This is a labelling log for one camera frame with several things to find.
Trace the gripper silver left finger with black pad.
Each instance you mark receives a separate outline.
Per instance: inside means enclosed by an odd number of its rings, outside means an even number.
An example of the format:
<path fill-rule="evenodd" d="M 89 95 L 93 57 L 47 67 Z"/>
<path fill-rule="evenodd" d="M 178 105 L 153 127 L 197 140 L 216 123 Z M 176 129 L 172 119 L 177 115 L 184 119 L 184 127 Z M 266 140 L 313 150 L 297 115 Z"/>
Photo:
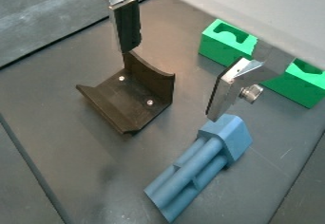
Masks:
<path fill-rule="evenodd" d="M 106 0 L 110 17 L 122 53 L 133 50 L 141 43 L 141 22 L 138 0 Z"/>

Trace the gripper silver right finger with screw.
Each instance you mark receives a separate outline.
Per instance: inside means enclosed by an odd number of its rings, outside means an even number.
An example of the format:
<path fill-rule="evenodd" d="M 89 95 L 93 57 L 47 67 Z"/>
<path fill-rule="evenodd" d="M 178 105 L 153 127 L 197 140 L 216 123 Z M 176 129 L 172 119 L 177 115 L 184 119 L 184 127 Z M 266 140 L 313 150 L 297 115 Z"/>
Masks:
<path fill-rule="evenodd" d="M 206 109 L 212 121 L 218 120 L 237 99 L 253 103 L 262 94 L 260 83 L 281 75 L 296 59 L 264 41 L 257 42 L 252 57 L 240 58 L 217 77 Z"/>

